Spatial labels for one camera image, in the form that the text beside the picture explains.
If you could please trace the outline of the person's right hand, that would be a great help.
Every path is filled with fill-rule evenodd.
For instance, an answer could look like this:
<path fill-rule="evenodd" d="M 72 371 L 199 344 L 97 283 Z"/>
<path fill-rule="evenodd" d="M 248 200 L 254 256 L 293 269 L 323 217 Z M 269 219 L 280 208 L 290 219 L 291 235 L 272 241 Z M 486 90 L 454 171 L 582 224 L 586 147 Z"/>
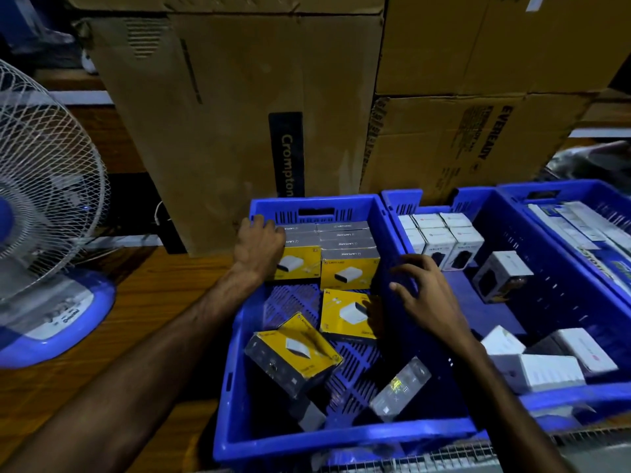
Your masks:
<path fill-rule="evenodd" d="M 471 333 L 460 305 L 441 270 L 440 293 L 436 298 L 402 303 L 419 326 L 434 335 L 454 354 L 465 357 L 480 350 L 479 342 Z"/>

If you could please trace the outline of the person's left hand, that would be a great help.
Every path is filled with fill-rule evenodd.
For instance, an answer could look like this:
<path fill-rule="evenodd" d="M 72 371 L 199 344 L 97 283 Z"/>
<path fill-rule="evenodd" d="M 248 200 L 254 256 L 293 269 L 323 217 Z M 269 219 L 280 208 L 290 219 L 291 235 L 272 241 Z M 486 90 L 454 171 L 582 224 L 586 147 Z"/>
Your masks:
<path fill-rule="evenodd" d="M 233 251 L 233 268 L 261 284 L 274 277 L 284 249 L 285 242 L 240 243 L 238 232 Z"/>

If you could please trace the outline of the stack of white product packs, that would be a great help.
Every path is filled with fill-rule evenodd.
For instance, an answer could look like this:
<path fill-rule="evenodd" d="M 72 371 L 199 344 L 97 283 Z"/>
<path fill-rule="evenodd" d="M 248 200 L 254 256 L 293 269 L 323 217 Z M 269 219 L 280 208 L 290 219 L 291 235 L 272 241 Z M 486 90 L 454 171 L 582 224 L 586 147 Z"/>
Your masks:
<path fill-rule="evenodd" d="M 427 255 L 443 271 L 463 271 L 485 240 L 462 213 L 397 216 L 414 254 Z"/>

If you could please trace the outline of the stack of yellow product packs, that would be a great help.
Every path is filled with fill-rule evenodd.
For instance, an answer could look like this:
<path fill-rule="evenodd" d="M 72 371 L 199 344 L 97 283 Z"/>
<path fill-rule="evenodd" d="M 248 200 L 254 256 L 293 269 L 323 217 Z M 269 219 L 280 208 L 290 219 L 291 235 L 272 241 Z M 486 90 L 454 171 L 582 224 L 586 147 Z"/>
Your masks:
<path fill-rule="evenodd" d="M 367 221 L 286 224 L 271 281 L 315 281 L 322 289 L 369 289 L 381 256 Z"/>

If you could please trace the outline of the yellow product box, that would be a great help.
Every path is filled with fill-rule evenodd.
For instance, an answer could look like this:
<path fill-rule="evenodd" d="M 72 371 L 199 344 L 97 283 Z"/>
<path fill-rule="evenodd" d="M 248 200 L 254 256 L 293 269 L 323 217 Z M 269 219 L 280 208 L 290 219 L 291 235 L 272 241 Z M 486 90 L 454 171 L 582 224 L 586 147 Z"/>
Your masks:
<path fill-rule="evenodd" d="M 373 344 L 383 335 L 383 305 L 376 295 L 326 289 L 320 333 L 330 341 Z"/>
<path fill-rule="evenodd" d="M 344 363 L 343 356 L 300 311 L 276 329 L 254 333 L 244 354 L 289 398 L 305 395 Z"/>

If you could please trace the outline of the white box with black picture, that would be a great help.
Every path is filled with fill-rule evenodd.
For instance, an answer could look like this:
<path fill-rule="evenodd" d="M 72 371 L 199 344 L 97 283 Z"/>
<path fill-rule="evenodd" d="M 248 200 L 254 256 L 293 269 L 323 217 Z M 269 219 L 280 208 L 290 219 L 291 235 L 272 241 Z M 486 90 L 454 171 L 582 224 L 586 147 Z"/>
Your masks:
<path fill-rule="evenodd" d="M 472 284 L 485 304 L 505 303 L 533 276 L 516 251 L 496 251 L 479 268 Z"/>

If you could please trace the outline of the tall cardboard box black label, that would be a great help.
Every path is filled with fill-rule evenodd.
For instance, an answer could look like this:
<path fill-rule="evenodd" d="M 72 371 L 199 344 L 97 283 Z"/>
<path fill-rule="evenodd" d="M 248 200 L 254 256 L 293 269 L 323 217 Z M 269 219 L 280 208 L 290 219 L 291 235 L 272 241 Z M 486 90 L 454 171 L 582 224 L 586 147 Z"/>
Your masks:
<path fill-rule="evenodd" d="M 380 15 L 91 17 L 80 37 L 186 251 L 253 198 L 355 195 Z"/>

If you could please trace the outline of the grey product box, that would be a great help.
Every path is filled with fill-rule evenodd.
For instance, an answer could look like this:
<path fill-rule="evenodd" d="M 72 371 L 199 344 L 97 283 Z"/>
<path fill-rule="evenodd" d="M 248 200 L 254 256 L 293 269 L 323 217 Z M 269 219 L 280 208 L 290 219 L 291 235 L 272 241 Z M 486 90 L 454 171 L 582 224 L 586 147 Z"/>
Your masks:
<path fill-rule="evenodd" d="M 322 429 L 326 422 L 326 415 L 308 397 L 290 401 L 288 413 L 299 428 L 308 433 Z"/>
<path fill-rule="evenodd" d="M 393 422 L 432 378 L 428 367 L 416 356 L 370 401 L 371 411 L 382 422 Z"/>

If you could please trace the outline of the printed cardboard box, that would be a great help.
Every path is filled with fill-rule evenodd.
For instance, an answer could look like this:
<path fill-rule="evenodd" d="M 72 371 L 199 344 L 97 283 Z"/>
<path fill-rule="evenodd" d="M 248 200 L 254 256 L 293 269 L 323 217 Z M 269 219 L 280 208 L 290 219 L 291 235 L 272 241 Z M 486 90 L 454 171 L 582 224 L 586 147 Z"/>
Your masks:
<path fill-rule="evenodd" d="M 368 125 L 361 193 L 528 182 L 565 142 L 594 94 L 380 97 Z"/>

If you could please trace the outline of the blue crate with white boxes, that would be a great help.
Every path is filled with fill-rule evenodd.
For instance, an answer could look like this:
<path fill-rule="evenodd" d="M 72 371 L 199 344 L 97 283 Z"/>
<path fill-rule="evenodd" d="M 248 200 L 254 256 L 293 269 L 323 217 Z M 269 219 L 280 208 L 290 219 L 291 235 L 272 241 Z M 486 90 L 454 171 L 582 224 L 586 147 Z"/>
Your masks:
<path fill-rule="evenodd" d="M 515 250 L 534 278 L 509 297 L 507 304 L 485 304 L 465 273 L 447 275 L 471 326 L 479 334 L 501 325 L 526 340 L 538 341 L 561 328 L 580 327 L 604 349 L 618 370 L 588 379 L 577 387 L 524 393 L 532 414 L 568 407 L 578 410 L 581 424 L 631 413 L 631 308 L 614 299 L 570 254 L 544 237 L 544 231 L 517 212 L 498 189 L 456 190 L 449 206 L 421 206 L 422 190 L 385 190 L 383 201 L 405 248 L 403 214 L 456 212 L 465 214 L 485 243 L 475 262 L 494 251 Z"/>

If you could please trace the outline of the blue crate with yellow boxes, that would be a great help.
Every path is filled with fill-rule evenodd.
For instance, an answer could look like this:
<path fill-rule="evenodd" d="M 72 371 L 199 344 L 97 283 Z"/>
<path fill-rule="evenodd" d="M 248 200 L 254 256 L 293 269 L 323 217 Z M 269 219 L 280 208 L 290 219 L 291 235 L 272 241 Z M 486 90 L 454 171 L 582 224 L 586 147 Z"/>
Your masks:
<path fill-rule="evenodd" d="M 297 313 L 318 327 L 322 291 L 316 280 L 258 288 L 233 322 L 213 447 L 217 462 L 272 468 L 276 462 L 323 450 L 350 450 L 356 461 L 364 462 L 370 456 L 429 452 L 477 434 L 446 353 L 414 325 L 388 288 L 389 270 L 403 246 L 379 195 L 257 199 L 250 203 L 249 216 L 255 215 L 284 225 L 366 221 L 381 262 L 374 280 L 360 291 L 384 302 L 386 331 L 379 342 L 331 342 L 343 362 L 307 392 L 326 418 L 321 429 L 305 432 L 288 413 L 287 393 L 245 350 L 254 334 L 272 330 Z M 432 376 L 399 421 L 383 422 L 369 403 L 414 356 Z"/>

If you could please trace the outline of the pile of long white boxes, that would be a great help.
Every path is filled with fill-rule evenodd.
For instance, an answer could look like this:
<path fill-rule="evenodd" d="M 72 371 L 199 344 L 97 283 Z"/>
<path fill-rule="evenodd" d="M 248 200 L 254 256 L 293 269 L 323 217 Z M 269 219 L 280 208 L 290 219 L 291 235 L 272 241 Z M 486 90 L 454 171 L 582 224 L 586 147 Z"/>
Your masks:
<path fill-rule="evenodd" d="M 527 209 L 578 260 L 631 301 L 631 235 L 580 201 L 528 204 Z"/>

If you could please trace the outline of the blue crate with long boxes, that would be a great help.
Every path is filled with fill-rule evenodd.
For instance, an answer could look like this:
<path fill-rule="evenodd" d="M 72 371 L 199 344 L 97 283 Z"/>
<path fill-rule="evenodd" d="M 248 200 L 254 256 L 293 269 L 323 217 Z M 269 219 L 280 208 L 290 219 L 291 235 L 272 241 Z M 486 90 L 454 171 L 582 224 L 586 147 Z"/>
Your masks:
<path fill-rule="evenodd" d="M 500 192 L 531 224 L 537 226 L 547 243 L 562 252 L 573 267 L 602 289 L 608 297 L 631 310 L 631 301 L 606 284 L 584 261 L 578 260 L 561 241 L 548 232 L 527 209 L 528 204 L 563 204 L 580 201 L 597 214 L 631 235 L 631 198 L 609 184 L 598 180 L 509 183 L 499 186 Z"/>

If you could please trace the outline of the white and blue table fan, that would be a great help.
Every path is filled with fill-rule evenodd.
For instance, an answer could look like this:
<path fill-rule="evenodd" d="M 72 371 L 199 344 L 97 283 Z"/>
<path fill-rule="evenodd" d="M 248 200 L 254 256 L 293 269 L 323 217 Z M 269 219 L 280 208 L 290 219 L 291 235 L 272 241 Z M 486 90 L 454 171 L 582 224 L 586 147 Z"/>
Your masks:
<path fill-rule="evenodd" d="M 77 119 L 0 60 L 0 370 L 60 356 L 109 314 L 114 283 L 73 265 L 109 194 Z"/>

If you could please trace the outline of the large plain cardboard box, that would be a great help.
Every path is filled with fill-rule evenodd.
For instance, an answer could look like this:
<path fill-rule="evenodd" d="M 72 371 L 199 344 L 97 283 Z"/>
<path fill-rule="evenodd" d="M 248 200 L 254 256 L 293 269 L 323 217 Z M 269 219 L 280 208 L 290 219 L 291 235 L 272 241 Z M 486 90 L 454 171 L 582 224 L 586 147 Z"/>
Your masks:
<path fill-rule="evenodd" d="M 631 0 L 388 0 L 378 95 L 597 93 L 631 54 Z"/>

